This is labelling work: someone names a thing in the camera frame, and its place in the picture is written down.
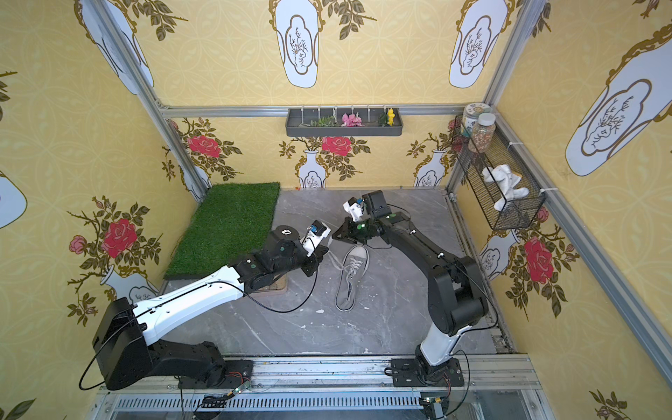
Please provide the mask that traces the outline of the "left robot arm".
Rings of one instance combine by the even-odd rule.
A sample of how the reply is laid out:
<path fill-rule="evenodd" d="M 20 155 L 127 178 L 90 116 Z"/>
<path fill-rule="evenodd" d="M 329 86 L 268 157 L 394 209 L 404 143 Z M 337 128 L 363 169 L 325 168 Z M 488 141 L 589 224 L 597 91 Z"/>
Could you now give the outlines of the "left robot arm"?
<path fill-rule="evenodd" d="M 214 343 L 187 345 L 166 340 L 166 334 L 217 306 L 248 297 L 273 285 L 285 274 L 317 273 L 331 230 L 316 221 L 300 234 L 281 225 L 271 231 L 261 250 L 178 290 L 132 303 L 112 302 L 93 340 L 98 365 L 108 390 L 122 390 L 150 376 L 181 376 L 215 388 L 235 376 Z"/>

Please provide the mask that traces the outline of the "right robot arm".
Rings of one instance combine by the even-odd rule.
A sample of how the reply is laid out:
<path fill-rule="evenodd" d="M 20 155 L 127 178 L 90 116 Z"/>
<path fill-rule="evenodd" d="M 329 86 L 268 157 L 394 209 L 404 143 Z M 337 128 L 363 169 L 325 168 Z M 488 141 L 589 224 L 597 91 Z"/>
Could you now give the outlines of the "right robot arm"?
<path fill-rule="evenodd" d="M 403 210 L 392 210 L 382 191 L 343 205 L 348 213 L 334 239 L 366 245 L 380 237 L 401 251 L 425 275 L 432 325 L 411 359 L 395 359 L 386 368 L 397 388 L 462 386 L 460 362 L 454 357 L 460 339 L 484 318 L 489 301 L 484 278 L 471 257 L 457 257 L 421 233 Z"/>

